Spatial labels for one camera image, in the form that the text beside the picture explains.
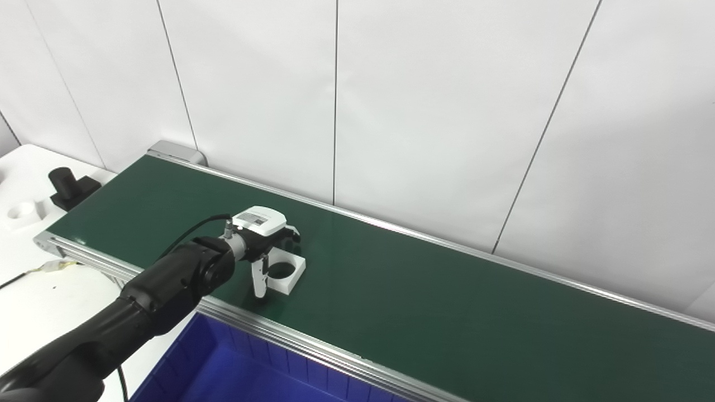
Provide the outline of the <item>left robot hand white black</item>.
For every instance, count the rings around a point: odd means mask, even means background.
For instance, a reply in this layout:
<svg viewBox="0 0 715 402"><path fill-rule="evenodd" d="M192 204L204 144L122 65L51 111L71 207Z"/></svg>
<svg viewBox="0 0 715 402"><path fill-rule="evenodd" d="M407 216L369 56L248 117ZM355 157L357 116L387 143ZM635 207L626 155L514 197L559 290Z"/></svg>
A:
<svg viewBox="0 0 715 402"><path fill-rule="evenodd" d="M283 240L297 244L302 240L286 216L275 209L253 206L231 218L231 234L227 242L238 246L236 260L250 263L254 296L261 299L270 289L289 295L306 269L306 259L280 245ZM277 264L287 264L293 272L283 278L273 277L270 268Z"/></svg>

